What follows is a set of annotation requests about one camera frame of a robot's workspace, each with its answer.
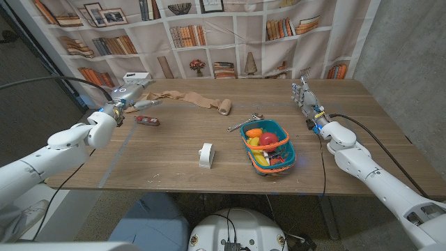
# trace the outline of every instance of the potted flower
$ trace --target potted flower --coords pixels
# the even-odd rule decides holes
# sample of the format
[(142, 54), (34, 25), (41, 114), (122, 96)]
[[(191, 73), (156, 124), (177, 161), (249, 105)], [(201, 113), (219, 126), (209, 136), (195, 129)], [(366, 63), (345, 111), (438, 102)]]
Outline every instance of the potted flower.
[(206, 64), (203, 61), (201, 61), (199, 59), (195, 59), (192, 62), (190, 62), (189, 66), (190, 66), (191, 70), (197, 71), (197, 77), (203, 77), (203, 73), (201, 72), (201, 69), (204, 68), (204, 66), (206, 66)]

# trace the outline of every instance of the wooden table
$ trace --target wooden table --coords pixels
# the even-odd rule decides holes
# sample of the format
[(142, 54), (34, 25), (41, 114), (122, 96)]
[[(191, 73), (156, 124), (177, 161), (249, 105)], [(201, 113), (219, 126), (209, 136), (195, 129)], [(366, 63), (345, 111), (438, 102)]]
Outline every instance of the wooden table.
[[(159, 80), (146, 92), (196, 91), (207, 98), (229, 98), (233, 103), (231, 113), (222, 116), (216, 109), (165, 98), (162, 105), (127, 114), (109, 146), (96, 150), (64, 188), (319, 195), (324, 186), (320, 144), (317, 136), (308, 131), (306, 118), (291, 100), (291, 83), (286, 79)], [(351, 116), (368, 127), (428, 195), (446, 195), (446, 183), (361, 83), (309, 80), (309, 85), (327, 113)], [(293, 168), (274, 176), (260, 176), (254, 171), (239, 130), (226, 131), (229, 126), (248, 119), (253, 112), (276, 120), (288, 131), (297, 154)], [(133, 117), (139, 114), (158, 118), (161, 125), (136, 124)], [(414, 188), (363, 129), (345, 119), (335, 120), (356, 133), (379, 165)], [(198, 150), (205, 142), (215, 146), (212, 169), (199, 167)], [(370, 195), (362, 182), (336, 166), (325, 144), (325, 193)], [(58, 187), (73, 171), (51, 177), (49, 185)]]

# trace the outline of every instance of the plastic basket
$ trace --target plastic basket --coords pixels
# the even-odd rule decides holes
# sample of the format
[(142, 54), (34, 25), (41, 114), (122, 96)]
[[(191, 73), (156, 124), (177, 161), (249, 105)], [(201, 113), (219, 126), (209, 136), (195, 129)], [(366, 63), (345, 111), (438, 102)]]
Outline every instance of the plastic basket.
[[(247, 143), (247, 139), (249, 137), (246, 136), (246, 132), (251, 129), (255, 128), (262, 128), (263, 130), (266, 130), (267, 132), (271, 132), (276, 134), (279, 142), (275, 144), (270, 144), (267, 146), (251, 146)], [(242, 125), (240, 128), (240, 134), (242, 135), (243, 143), (245, 145), (246, 152), (248, 153), (249, 159), (251, 160), (252, 164), (254, 165), (254, 168), (256, 172), (260, 175), (266, 175), (266, 174), (274, 174), (277, 172), (284, 171), (292, 166), (294, 166), (295, 163), (295, 151), (293, 148), (292, 143), (289, 140), (288, 133), (276, 122), (270, 119), (267, 120), (260, 120), (260, 121), (254, 121), (250, 123), (246, 123), (245, 125)], [(255, 159), (252, 154), (252, 150), (264, 150), (264, 149), (270, 149), (272, 147), (285, 147), (284, 153), (282, 155), (286, 155), (285, 162), (279, 163), (276, 165), (271, 166), (263, 166), (260, 165)]]

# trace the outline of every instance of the decorative bowl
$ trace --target decorative bowl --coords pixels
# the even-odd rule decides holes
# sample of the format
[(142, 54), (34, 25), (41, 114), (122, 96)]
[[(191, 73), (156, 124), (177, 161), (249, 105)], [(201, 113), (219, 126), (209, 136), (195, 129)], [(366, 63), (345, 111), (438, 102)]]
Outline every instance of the decorative bowl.
[(171, 12), (175, 15), (185, 15), (189, 13), (190, 7), (192, 7), (191, 3), (178, 3), (167, 6)]

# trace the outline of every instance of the printed backdrop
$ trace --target printed backdrop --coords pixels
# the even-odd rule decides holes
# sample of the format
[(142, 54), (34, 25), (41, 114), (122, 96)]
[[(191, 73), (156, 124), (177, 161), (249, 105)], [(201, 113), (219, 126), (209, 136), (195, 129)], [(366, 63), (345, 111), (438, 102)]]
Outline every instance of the printed backdrop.
[(155, 79), (349, 79), (380, 2), (20, 1), (73, 75), (110, 91), (127, 72)]

